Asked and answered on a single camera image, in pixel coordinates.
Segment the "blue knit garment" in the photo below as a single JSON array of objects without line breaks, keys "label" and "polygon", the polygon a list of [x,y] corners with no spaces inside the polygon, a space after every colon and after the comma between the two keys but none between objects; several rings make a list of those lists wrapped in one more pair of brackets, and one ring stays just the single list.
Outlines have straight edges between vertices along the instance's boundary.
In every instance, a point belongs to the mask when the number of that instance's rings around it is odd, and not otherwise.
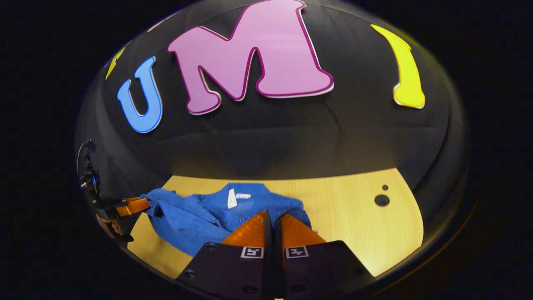
[{"label": "blue knit garment", "polygon": [[289,213],[311,228],[302,201],[271,193],[263,184],[229,183],[214,194],[186,198],[158,188],[141,198],[151,205],[145,212],[157,234],[191,256],[206,242],[222,242],[263,210],[268,210],[272,226]]}]

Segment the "wooden tabletop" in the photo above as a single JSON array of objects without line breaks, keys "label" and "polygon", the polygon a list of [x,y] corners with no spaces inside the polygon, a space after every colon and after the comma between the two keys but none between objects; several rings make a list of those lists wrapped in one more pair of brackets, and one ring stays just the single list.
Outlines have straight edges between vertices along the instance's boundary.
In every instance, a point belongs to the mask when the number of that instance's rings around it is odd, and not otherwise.
[{"label": "wooden tabletop", "polygon": [[[292,180],[173,176],[163,189],[185,197],[216,193],[228,183],[263,183],[272,193],[301,200],[313,230],[328,242],[344,241],[373,276],[385,272],[422,244],[422,215],[396,168]],[[378,195],[386,195],[390,203],[377,205]],[[128,244],[128,250],[171,278],[177,278],[192,260],[191,256],[162,240],[146,214],[141,214],[131,235],[135,240]]]}]

